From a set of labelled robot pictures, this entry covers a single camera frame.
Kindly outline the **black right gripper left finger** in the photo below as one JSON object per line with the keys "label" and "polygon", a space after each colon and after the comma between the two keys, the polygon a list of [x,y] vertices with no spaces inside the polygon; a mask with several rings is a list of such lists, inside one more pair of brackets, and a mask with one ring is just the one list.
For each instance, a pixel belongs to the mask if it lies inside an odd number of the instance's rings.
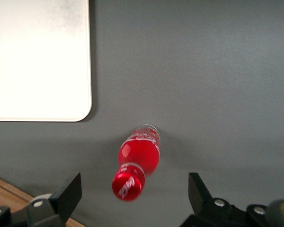
{"label": "black right gripper left finger", "polygon": [[82,197],[81,174],[71,174],[56,191],[33,198],[26,206],[29,227],[64,227]]}

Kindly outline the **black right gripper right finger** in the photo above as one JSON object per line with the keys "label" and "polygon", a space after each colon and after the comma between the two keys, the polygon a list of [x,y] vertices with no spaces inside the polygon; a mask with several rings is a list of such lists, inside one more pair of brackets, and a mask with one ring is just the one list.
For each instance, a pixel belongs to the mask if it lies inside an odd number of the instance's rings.
{"label": "black right gripper right finger", "polygon": [[198,173],[188,175],[188,198],[193,210],[182,227],[267,227],[267,206],[252,204],[245,211],[209,193]]}

